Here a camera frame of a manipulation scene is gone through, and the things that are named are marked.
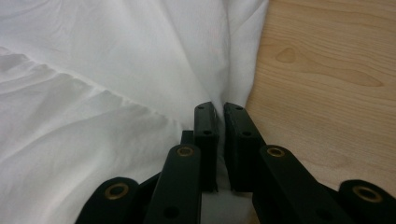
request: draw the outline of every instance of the wood grain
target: wood grain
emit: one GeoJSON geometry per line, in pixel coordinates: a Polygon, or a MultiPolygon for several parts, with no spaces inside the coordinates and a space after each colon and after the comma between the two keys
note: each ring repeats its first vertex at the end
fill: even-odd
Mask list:
{"type": "Polygon", "coordinates": [[[396,1],[270,1],[247,110],[319,182],[396,196],[396,1]]]}

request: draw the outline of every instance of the metal grommet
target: metal grommet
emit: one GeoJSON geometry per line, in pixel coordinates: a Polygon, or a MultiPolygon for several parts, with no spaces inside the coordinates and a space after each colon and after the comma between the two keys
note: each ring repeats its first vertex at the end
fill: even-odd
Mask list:
{"type": "Polygon", "coordinates": [[[117,200],[125,196],[129,191],[129,187],[125,183],[117,183],[108,187],[105,191],[105,197],[109,200],[117,200]]]}
{"type": "Polygon", "coordinates": [[[382,196],[373,189],[358,185],[352,188],[352,191],[364,201],[370,203],[381,203],[382,196]]]}
{"type": "Polygon", "coordinates": [[[268,148],[267,153],[273,157],[283,157],[285,155],[285,152],[282,149],[277,148],[277,147],[268,148]]]}
{"type": "Polygon", "coordinates": [[[182,157],[189,157],[194,153],[194,150],[190,147],[181,147],[177,149],[177,154],[182,157]]]}

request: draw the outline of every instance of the wooden surface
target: wooden surface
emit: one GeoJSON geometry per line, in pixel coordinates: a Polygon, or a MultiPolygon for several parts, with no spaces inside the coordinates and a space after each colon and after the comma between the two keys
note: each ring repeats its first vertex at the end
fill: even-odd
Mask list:
{"type": "Polygon", "coordinates": [[[396,196],[396,1],[270,1],[256,70],[247,110],[268,144],[333,189],[396,196]]]}

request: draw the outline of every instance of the black plastic part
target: black plastic part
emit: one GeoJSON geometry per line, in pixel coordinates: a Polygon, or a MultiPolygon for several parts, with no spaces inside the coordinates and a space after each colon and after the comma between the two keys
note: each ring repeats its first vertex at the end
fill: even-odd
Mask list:
{"type": "Polygon", "coordinates": [[[124,224],[137,206],[138,185],[128,178],[107,180],[85,203],[76,224],[124,224]]]}
{"type": "Polygon", "coordinates": [[[201,189],[202,191],[217,190],[216,161],[219,131],[216,110],[212,103],[207,102],[195,107],[193,135],[194,144],[201,149],[202,153],[201,189]]]}
{"type": "Polygon", "coordinates": [[[378,186],[348,180],[341,184],[338,194],[344,209],[358,223],[396,223],[396,199],[378,186]]]}
{"type": "Polygon", "coordinates": [[[183,131],[180,144],[194,144],[194,131],[183,131]]]}
{"type": "Polygon", "coordinates": [[[200,159],[201,151],[194,145],[179,145],[169,151],[145,224],[200,223],[200,159]]]}
{"type": "Polygon", "coordinates": [[[149,209],[152,194],[154,193],[155,187],[157,186],[160,175],[161,173],[158,173],[139,185],[136,196],[137,206],[135,207],[135,210],[130,214],[132,217],[131,223],[143,223],[146,217],[146,213],[149,209]]]}
{"type": "Polygon", "coordinates": [[[287,149],[264,146],[253,204],[261,223],[355,223],[287,149]]]}
{"type": "Polygon", "coordinates": [[[254,162],[265,142],[242,106],[225,104],[224,118],[224,159],[231,187],[236,191],[251,192],[255,178],[254,162]]]}

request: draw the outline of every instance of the white fabric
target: white fabric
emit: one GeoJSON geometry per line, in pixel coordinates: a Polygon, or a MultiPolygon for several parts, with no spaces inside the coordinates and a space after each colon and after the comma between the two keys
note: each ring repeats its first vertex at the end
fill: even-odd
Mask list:
{"type": "MultiPolygon", "coordinates": [[[[0,223],[74,223],[102,182],[161,171],[196,105],[244,105],[267,4],[0,0],[0,223]]],[[[218,182],[202,223],[246,222],[221,152],[218,182]]]]}

